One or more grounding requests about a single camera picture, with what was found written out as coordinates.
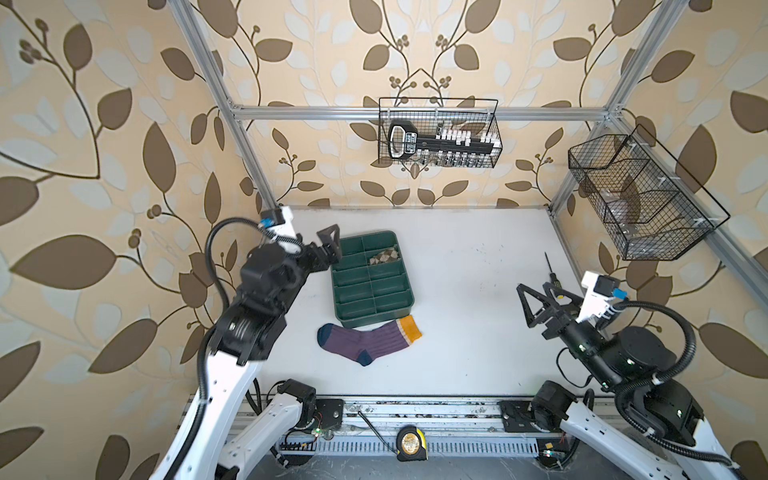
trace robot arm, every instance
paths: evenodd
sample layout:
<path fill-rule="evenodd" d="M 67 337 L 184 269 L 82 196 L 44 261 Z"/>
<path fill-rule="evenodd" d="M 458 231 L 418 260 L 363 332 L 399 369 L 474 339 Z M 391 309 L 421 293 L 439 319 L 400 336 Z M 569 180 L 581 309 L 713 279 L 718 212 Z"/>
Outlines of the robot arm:
<path fill-rule="evenodd" d="M 246 223 L 270 241 L 248 253 L 242 283 L 230 305 L 215 273 L 223 312 L 197 354 L 199 389 L 168 453 L 152 480 L 245 478 L 255 464 L 295 426 L 307 425 L 315 411 L 315 389 L 286 381 L 256 420 L 226 448 L 224 442 L 248 387 L 285 329 L 285 314 L 312 272 L 327 270 L 341 257 L 339 227 L 317 233 L 322 245 L 304 245 L 293 232 L 290 208 L 262 214 L 261 222 L 230 218 L 219 222 L 206 242 L 206 261 L 216 233 L 230 223 Z"/>

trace wallpaper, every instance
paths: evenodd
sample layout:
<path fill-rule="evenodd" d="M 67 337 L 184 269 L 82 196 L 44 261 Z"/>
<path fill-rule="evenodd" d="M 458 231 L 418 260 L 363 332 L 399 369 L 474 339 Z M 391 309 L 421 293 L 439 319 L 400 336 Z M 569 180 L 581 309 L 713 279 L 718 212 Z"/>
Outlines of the wallpaper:
<path fill-rule="evenodd" d="M 0 1 L 0 478 L 149 476 L 220 310 L 202 243 L 256 215 L 156 7 Z M 209 133 L 193 141 L 191 121 Z M 226 283 L 257 241 L 217 238 Z"/>
<path fill-rule="evenodd" d="M 768 268 L 768 5 L 690 2 L 625 114 L 653 131 L 729 210 L 723 228 Z M 632 298 L 664 303 L 694 324 L 698 350 L 681 377 L 752 480 L 768 478 L 768 316 L 705 243 L 674 262 L 624 262 L 583 192 L 560 221 L 581 269 L 622 279 Z M 625 314 L 679 353 L 669 319 Z"/>
<path fill-rule="evenodd" d="M 442 103 L 474 95 L 512 107 L 602 106 L 659 4 L 192 3 L 239 104 L 359 106 L 364 96 L 434 97 Z"/>
<path fill-rule="evenodd" d="M 247 127 L 278 201 L 313 207 L 545 205 L 566 174 L 568 148 L 588 133 L 577 121 L 500 122 L 503 153 L 495 168 L 484 169 L 379 159 L 376 126 L 367 122 L 254 121 Z"/>

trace metal vent grille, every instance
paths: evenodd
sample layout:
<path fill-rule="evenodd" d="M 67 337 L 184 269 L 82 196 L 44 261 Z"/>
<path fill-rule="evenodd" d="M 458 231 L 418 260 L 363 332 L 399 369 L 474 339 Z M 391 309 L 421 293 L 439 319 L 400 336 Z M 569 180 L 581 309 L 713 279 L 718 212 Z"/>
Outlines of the metal vent grille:
<path fill-rule="evenodd" d="M 386 439 L 390 445 L 394 445 L 394 439 Z M 427 451 L 430 455 L 444 455 L 446 457 L 536 457 L 538 446 L 536 439 L 478 439 L 456 438 L 427 442 Z M 376 438 L 351 439 L 350 437 L 334 438 L 327 442 L 319 441 L 316 444 L 317 455 L 338 456 L 390 456 L 390 452 Z"/>

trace floor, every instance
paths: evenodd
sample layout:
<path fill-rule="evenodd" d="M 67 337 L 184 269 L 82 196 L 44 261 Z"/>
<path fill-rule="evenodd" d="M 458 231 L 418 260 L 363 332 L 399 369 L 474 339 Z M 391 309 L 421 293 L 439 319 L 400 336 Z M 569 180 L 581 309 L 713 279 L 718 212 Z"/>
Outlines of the floor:
<path fill-rule="evenodd" d="M 330 272 L 313 273 L 286 315 L 259 381 L 263 389 L 294 378 L 323 395 L 533 395 L 541 384 L 567 385 L 554 364 L 563 348 L 528 329 L 515 291 L 548 280 L 545 252 L 566 290 L 578 292 L 558 237 L 544 210 L 295 210 L 305 241 L 339 224 L 342 236 L 392 230 L 398 237 L 423 337 L 363 367 L 321 349 L 316 332 L 339 325 Z M 567 354 L 568 378 L 587 370 Z"/>
<path fill-rule="evenodd" d="M 427 462 L 397 462 L 381 457 L 318 457 L 284 470 L 266 455 L 249 480 L 629 480 L 629 476 L 583 443 L 563 472 L 545 471 L 530 458 L 447 458 L 430 456 Z"/>

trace screwdriver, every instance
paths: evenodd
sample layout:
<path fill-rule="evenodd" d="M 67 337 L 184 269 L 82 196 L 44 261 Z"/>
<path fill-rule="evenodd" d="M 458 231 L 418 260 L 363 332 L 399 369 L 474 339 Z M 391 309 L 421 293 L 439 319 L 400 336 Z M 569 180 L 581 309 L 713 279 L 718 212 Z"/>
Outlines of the screwdriver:
<path fill-rule="evenodd" d="M 549 263 L 549 257 L 547 256 L 547 253 L 544 252 L 544 258 L 547 259 L 547 266 L 549 267 L 549 281 L 552 283 L 552 285 L 556 286 L 557 288 L 563 288 L 562 284 L 560 283 L 560 280 L 558 280 L 558 276 L 554 274 L 552 271 L 552 265 Z"/>

